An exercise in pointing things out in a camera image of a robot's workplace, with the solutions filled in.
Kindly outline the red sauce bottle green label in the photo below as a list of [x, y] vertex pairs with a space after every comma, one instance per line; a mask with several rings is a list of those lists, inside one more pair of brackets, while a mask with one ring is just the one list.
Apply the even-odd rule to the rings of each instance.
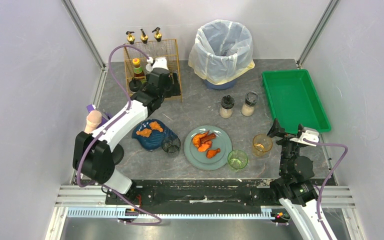
[[146, 77], [142, 68], [141, 60], [139, 58], [134, 58], [131, 62], [133, 65], [133, 76], [141, 82], [145, 82]]

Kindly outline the black cap spice jar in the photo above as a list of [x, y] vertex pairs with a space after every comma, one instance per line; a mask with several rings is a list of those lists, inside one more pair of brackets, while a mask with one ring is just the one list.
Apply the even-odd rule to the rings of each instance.
[[133, 77], [128, 83], [128, 88], [131, 91], [131, 96], [136, 95], [143, 88], [143, 83], [140, 79]]

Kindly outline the black flip-cap spice jar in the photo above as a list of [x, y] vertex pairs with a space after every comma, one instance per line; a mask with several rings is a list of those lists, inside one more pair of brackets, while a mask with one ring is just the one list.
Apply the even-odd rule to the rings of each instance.
[[233, 114], [234, 105], [235, 105], [235, 100], [232, 96], [230, 95], [223, 96], [220, 102], [219, 115], [224, 119], [230, 118]]

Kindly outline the blue ribbed dish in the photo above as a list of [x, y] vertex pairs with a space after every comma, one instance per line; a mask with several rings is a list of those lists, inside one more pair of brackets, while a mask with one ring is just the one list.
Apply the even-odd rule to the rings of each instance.
[[[136, 131], [143, 129], [151, 129], [149, 123], [157, 121], [163, 128], [163, 132], [153, 130], [150, 137], [142, 137], [136, 135]], [[165, 137], [176, 135], [168, 126], [158, 119], [148, 119], [141, 121], [132, 131], [131, 138], [136, 139], [140, 145], [148, 150], [153, 151], [161, 147], [162, 141]]]

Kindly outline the clear oil bottle gold spout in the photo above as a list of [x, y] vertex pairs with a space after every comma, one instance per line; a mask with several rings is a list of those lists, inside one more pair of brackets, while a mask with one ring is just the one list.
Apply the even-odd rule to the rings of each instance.
[[126, 31], [126, 39], [127, 39], [127, 42], [129, 43], [130, 45], [130, 48], [135, 50], [136, 52], [138, 52], [140, 54], [140, 52], [136, 49], [136, 46], [135, 46], [135, 36], [134, 36], [134, 31]]

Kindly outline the brown-sauce bottle gold spout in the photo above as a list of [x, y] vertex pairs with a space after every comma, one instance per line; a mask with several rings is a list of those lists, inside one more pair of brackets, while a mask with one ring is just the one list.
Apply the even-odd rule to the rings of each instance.
[[149, 40], [150, 40], [149, 36], [145, 33], [143, 28], [140, 29], [140, 39], [141, 39], [142, 43], [144, 44], [144, 48], [147, 50], [148, 55], [150, 57], [155, 58], [156, 57], [155, 44], [157, 41], [151, 40], [149, 42]]

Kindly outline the grey-green round plate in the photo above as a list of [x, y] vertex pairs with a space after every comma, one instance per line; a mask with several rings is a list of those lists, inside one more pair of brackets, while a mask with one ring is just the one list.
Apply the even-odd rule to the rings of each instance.
[[[193, 144], [196, 134], [215, 134], [212, 147], [209, 150], [220, 149], [214, 157], [207, 158], [207, 152], [199, 152]], [[186, 159], [194, 167], [204, 171], [214, 171], [223, 167], [228, 161], [228, 154], [232, 151], [232, 141], [229, 135], [221, 128], [212, 125], [201, 125], [189, 132], [183, 144], [183, 152]]]

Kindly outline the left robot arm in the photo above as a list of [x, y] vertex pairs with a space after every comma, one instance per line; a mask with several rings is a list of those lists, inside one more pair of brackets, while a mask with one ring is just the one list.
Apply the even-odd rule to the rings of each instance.
[[133, 182], [116, 170], [124, 156], [122, 138], [154, 113], [164, 102], [164, 91], [172, 85], [171, 72], [154, 67], [146, 83], [134, 93], [125, 107], [94, 132], [81, 131], [75, 138], [72, 166], [79, 174], [125, 194]]

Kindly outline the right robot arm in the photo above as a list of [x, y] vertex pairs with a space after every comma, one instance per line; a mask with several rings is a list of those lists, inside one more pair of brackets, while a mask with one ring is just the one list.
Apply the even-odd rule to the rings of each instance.
[[288, 133], [274, 119], [267, 133], [269, 138], [278, 137], [281, 146], [279, 178], [270, 182], [269, 187], [286, 209], [304, 240], [334, 240], [336, 236], [325, 219], [321, 209], [322, 196], [311, 182], [314, 177], [313, 161], [300, 154], [306, 146], [318, 145], [319, 132], [298, 126], [298, 132]]

